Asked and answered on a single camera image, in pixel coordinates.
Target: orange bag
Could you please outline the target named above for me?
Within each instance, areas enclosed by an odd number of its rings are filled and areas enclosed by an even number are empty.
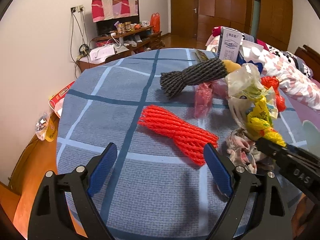
[[[153,26],[153,32],[158,33],[160,31],[160,14],[154,13],[151,15],[150,25]]]
[[[262,77],[261,84],[264,85],[266,88],[273,87],[274,91],[276,92],[276,104],[277,104],[278,111],[283,112],[287,107],[285,106],[284,97],[282,97],[278,91],[279,80],[276,78],[276,76]]]

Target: doorway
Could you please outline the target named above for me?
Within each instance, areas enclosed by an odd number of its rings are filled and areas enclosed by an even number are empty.
[[[198,0],[171,0],[171,34],[196,38],[198,29]]]

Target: television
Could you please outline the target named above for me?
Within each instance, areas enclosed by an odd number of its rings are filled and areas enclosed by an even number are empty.
[[[92,18],[98,36],[116,30],[115,23],[139,23],[139,0],[92,0]]]
[[[115,31],[116,30],[115,23],[117,21],[119,21],[120,23],[125,23],[125,22],[139,23],[140,16],[139,15],[129,16],[129,17],[116,18],[116,19],[96,22],[98,36],[107,35],[109,32]]]

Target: blue plaid bedsheet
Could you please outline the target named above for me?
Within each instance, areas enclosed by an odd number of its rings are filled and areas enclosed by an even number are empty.
[[[206,52],[209,58],[212,52]],[[137,125],[142,109],[158,105],[185,121],[219,136],[219,151],[237,126],[225,100],[215,98],[204,119],[193,116],[194,89],[186,87],[173,100],[160,88],[161,72],[195,64],[191,49],[161,49],[140,53],[85,70],[65,97],[59,124],[57,167],[71,172],[100,155],[108,143],[118,158],[93,202],[111,234],[118,239],[205,239],[227,200],[215,187],[204,165],[199,168],[169,138]],[[274,122],[285,141],[306,148],[301,122],[286,99],[287,109]],[[278,175],[290,212],[300,191]],[[78,219],[71,194],[69,208]],[[237,234],[244,231],[253,197],[249,198]]]

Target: metal screw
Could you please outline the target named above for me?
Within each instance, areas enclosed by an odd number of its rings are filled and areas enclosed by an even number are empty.
[[[79,166],[79,167],[76,168],[76,171],[81,173],[81,172],[84,171],[84,169],[85,169],[84,166]]]
[[[236,171],[238,171],[239,173],[243,173],[244,172],[244,167],[238,166],[238,167],[236,167]]]
[[[275,177],[275,174],[274,174],[272,171],[269,171],[269,172],[268,172],[268,176],[269,176],[270,178],[274,178],[274,177]]]
[[[53,172],[52,171],[47,171],[47,173],[45,174],[46,177],[51,177],[53,175]]]

